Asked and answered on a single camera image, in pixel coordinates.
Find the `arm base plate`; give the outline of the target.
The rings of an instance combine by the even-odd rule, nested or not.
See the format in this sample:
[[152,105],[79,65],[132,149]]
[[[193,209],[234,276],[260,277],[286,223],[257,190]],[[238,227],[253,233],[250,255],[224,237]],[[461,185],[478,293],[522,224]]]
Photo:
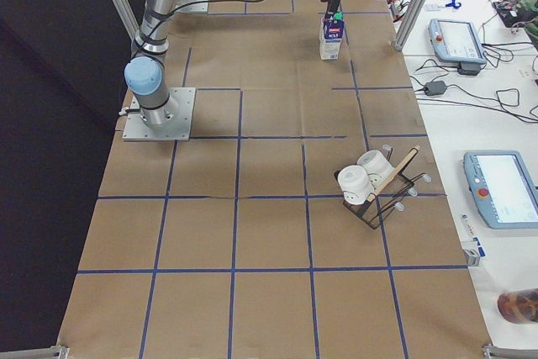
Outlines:
[[133,97],[126,115],[123,140],[126,141],[188,141],[191,134],[195,87],[169,87],[169,98],[156,110],[142,108]]

